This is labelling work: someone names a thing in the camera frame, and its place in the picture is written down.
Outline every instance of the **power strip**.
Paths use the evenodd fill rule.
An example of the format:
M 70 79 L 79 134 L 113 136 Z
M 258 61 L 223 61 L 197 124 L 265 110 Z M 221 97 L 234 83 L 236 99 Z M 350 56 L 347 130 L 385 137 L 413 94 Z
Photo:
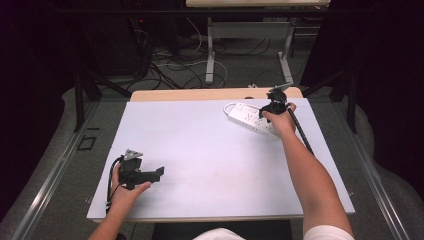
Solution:
M 259 108 L 247 105 L 244 103 L 235 103 L 231 112 L 228 113 L 228 118 L 250 130 L 253 130 L 261 135 L 278 139 L 277 132 L 271 123 L 268 123 L 266 118 L 259 118 Z

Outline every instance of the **white tabletop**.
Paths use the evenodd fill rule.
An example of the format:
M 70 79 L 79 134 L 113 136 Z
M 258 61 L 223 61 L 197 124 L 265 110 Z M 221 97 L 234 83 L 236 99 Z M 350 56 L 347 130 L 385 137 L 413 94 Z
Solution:
M 352 202 L 307 99 L 296 115 L 333 178 L 346 212 Z M 101 221 L 109 169 L 129 148 L 143 152 L 142 171 L 165 174 L 137 199 L 127 221 L 181 222 L 287 219 L 303 212 L 279 140 L 228 119 L 231 102 L 258 107 L 267 99 L 127 103 L 87 218 Z
M 188 7 L 325 6 L 330 0 L 187 0 Z

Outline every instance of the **black curtain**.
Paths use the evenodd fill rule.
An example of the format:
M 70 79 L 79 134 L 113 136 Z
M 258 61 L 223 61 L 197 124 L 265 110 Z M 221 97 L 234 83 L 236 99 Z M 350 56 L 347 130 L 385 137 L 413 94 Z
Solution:
M 359 54 L 358 104 L 373 128 L 374 159 L 424 199 L 424 3 L 387 2 L 332 0 L 333 9 L 379 9 L 384 21 L 370 28 L 369 20 L 324 20 L 301 84 L 344 68 L 359 41 L 371 39 Z
M 0 29 L 0 219 L 31 177 L 73 87 L 39 1 L 3 1 Z

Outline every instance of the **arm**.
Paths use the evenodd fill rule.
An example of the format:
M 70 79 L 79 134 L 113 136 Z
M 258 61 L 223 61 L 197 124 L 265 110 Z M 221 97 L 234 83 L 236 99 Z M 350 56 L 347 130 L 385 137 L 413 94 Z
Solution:
M 331 225 L 353 236 L 333 180 L 295 135 L 296 127 L 289 113 L 263 115 L 272 122 L 283 142 L 290 177 L 304 212 L 303 234 L 315 226 Z
M 109 213 L 100 225 L 94 230 L 90 236 L 90 240 L 95 239 L 111 239 L 115 240 L 118 235 L 119 228 L 123 223 L 128 212 L 133 207 L 137 197 L 146 191 L 151 185 L 150 182 L 143 183 L 133 190 L 127 190 L 119 186 L 118 173 L 120 165 L 118 164 L 113 170 L 112 177 L 112 192 L 116 189 L 115 193 L 112 193 L 112 204 Z

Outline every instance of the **person's right hand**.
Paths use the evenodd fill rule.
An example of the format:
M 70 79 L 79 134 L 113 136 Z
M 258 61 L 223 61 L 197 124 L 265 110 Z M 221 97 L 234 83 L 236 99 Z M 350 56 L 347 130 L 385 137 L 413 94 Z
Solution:
M 294 110 L 296 109 L 296 105 L 294 103 L 289 103 L 289 104 L 291 109 L 294 112 Z M 263 111 L 262 115 L 272 122 L 272 126 L 274 126 L 274 129 L 278 132 L 280 137 L 284 133 L 287 133 L 287 132 L 293 133 L 296 130 L 296 125 L 294 124 L 293 119 L 290 116 L 288 111 L 285 111 L 284 113 L 279 115 L 275 115 L 270 112 Z
M 110 211 L 120 212 L 124 217 L 128 214 L 128 212 L 133 207 L 136 199 L 140 196 L 144 191 L 150 188 L 151 183 L 145 182 L 140 184 L 133 190 L 128 190 L 119 185 L 119 169 L 121 168 L 121 164 L 118 163 L 113 169 L 112 176 L 112 188 L 111 192 L 112 196 L 112 205 Z

